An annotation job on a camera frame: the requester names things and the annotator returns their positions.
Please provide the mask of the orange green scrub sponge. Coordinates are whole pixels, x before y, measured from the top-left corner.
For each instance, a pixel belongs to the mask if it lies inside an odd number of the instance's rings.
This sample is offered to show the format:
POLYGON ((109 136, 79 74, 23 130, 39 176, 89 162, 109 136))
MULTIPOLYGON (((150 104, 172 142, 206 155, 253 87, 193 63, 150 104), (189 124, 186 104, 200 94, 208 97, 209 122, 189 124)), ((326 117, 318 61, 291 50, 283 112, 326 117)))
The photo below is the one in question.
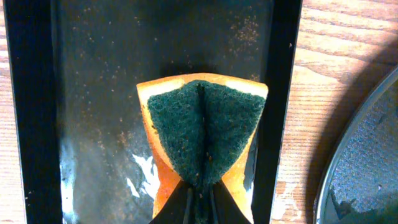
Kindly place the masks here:
POLYGON ((153 219, 171 202, 183 183, 193 190, 190 218, 195 223, 219 220, 219 185, 236 211, 224 216, 252 223, 244 187, 252 140, 265 107, 265 84, 213 73, 191 73, 137 85, 146 135, 158 169, 160 187, 153 219))

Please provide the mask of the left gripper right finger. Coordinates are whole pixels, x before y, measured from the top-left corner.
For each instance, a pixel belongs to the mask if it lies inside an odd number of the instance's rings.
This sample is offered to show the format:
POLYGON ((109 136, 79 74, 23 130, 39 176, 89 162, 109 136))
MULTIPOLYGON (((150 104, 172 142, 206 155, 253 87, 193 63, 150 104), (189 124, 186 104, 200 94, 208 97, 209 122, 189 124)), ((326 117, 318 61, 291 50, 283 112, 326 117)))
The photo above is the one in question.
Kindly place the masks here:
POLYGON ((212 186, 210 205, 212 224, 250 224, 222 181, 212 186))

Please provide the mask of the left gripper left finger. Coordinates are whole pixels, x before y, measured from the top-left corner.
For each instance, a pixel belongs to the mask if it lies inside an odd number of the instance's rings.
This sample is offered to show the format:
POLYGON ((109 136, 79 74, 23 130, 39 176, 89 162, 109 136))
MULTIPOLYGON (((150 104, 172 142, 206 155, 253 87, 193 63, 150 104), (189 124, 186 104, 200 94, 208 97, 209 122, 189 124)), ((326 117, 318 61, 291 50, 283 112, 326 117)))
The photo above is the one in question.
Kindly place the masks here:
POLYGON ((180 181, 164 207, 149 224, 191 224, 193 221, 193 188, 180 181))

